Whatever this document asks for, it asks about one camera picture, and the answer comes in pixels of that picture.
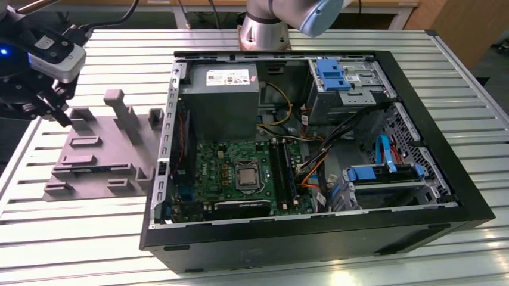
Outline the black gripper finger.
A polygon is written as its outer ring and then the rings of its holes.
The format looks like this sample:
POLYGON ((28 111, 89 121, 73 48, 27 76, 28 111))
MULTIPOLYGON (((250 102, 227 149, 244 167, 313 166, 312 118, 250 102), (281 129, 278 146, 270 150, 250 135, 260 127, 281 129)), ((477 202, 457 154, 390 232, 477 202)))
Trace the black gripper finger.
POLYGON ((66 105, 66 98, 63 97, 19 97, 19 105, 26 114, 31 116, 51 116, 59 122, 62 127, 66 127, 66 113, 62 109, 66 105))
POLYGON ((70 117, 64 113, 64 107, 67 100, 71 100, 74 96, 75 82, 58 82, 56 87, 50 89, 50 94, 47 95, 48 104, 54 109, 51 115, 63 127, 73 124, 70 117))

